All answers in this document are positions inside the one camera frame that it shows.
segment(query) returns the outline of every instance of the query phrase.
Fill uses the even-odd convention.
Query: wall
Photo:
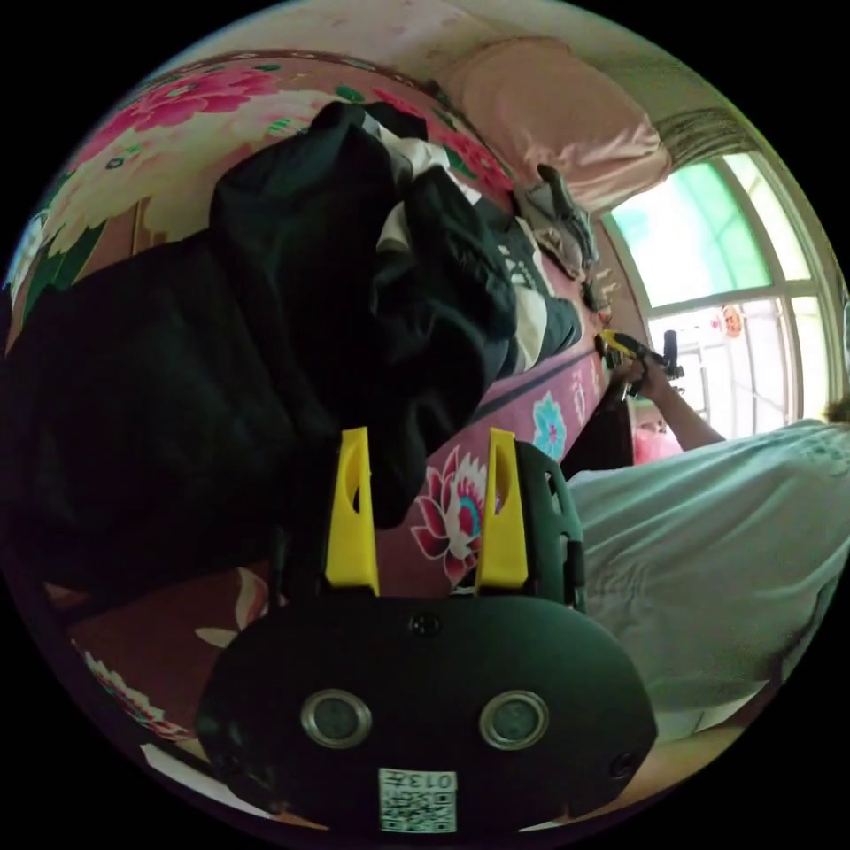
[[[713,86],[673,58],[627,59],[599,63],[654,121],[691,109],[726,105]]]
[[[602,223],[597,223],[595,232],[599,247],[599,271],[595,275],[597,285],[605,288],[614,283],[619,284],[616,290],[607,294],[611,302],[611,329],[649,344],[638,304],[632,295],[629,273]]]
[[[599,15],[556,0],[449,0],[506,35],[549,35],[596,66],[624,59],[667,59],[669,54]]]
[[[510,35],[561,38],[594,65],[669,58],[646,39],[556,0],[301,0],[237,21],[160,70],[229,50],[300,48],[347,52],[425,79]]]

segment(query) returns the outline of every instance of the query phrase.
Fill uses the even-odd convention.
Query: sticker
[[[458,775],[439,770],[378,770],[381,829],[430,834],[457,832]]]

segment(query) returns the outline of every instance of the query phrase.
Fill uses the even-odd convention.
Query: pink pillow
[[[489,44],[435,79],[520,183],[539,182],[537,166],[546,163],[596,211],[669,174],[669,153],[644,110],[563,42]]]

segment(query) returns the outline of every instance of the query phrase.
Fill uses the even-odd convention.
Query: person's hand
[[[612,379],[628,383],[640,381],[640,395],[648,398],[655,405],[663,401],[672,390],[664,370],[652,358],[647,358],[646,361],[631,360],[624,363],[616,368]]]

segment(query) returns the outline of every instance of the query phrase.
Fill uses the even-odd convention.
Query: screw
[[[614,779],[625,779],[635,768],[635,757],[632,753],[620,753],[612,762],[608,772]]]
[[[439,633],[442,623],[436,614],[423,612],[410,621],[410,631],[418,638],[432,638]]]

